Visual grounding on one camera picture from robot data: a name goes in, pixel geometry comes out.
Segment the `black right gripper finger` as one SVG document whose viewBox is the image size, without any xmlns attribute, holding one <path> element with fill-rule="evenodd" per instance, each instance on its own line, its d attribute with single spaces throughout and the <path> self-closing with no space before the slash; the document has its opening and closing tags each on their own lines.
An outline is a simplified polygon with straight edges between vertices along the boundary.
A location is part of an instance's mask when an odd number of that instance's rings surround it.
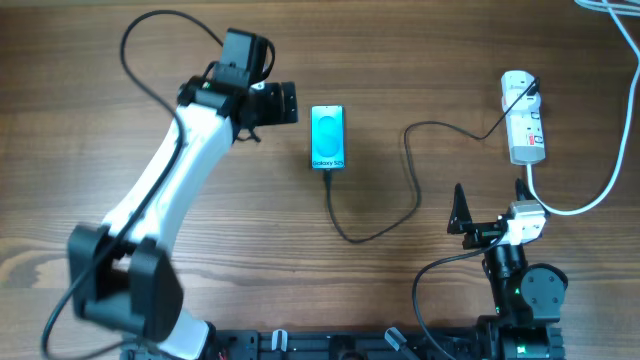
<svg viewBox="0 0 640 360">
<path fill-rule="evenodd" d="M 550 212 L 535 199 L 525 182 L 518 178 L 515 181 L 516 202 L 514 204 L 514 216 L 544 216 L 550 217 Z"/>
<path fill-rule="evenodd" d="M 474 230 L 473 220 L 468 208 L 464 189 L 460 183 L 454 188 L 452 211 L 447 225 L 448 234 L 470 233 Z"/>
</svg>

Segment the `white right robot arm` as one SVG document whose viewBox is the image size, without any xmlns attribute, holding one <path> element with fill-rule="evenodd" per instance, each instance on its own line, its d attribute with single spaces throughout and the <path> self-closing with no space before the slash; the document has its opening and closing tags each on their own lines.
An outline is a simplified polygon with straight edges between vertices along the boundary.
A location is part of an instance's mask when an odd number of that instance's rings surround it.
<svg viewBox="0 0 640 360">
<path fill-rule="evenodd" d="M 525 246 L 542 235 L 543 206 L 516 182 L 516 200 L 493 222 L 475 222 L 461 184 L 454 188 L 449 234 L 462 234 L 462 247 L 483 255 L 482 268 L 495 313 L 478 318 L 479 359 L 563 359 L 560 320 L 568 278 L 545 263 L 531 264 Z"/>
</svg>

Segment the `blue screen smartphone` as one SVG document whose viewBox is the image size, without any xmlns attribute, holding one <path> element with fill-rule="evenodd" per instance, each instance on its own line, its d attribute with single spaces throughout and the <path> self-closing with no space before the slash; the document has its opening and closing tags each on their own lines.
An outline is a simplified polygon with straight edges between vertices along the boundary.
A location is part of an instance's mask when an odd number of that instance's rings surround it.
<svg viewBox="0 0 640 360">
<path fill-rule="evenodd" d="M 345 120 L 342 105 L 311 108 L 311 167 L 343 169 L 346 165 Z"/>
</svg>

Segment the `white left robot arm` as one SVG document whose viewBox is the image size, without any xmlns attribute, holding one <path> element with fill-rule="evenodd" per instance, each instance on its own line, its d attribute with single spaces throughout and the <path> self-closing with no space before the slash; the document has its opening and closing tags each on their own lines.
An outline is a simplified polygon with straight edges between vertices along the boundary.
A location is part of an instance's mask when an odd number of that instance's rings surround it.
<svg viewBox="0 0 640 360">
<path fill-rule="evenodd" d="M 178 92 L 174 121 L 134 187 L 98 228 L 68 243 L 77 317 L 121 331 L 124 354 L 213 359 L 215 327 L 183 306 L 171 253 L 203 183 L 241 130 L 297 122 L 295 86 L 269 83 L 273 43 L 228 29 L 219 60 Z"/>
</svg>

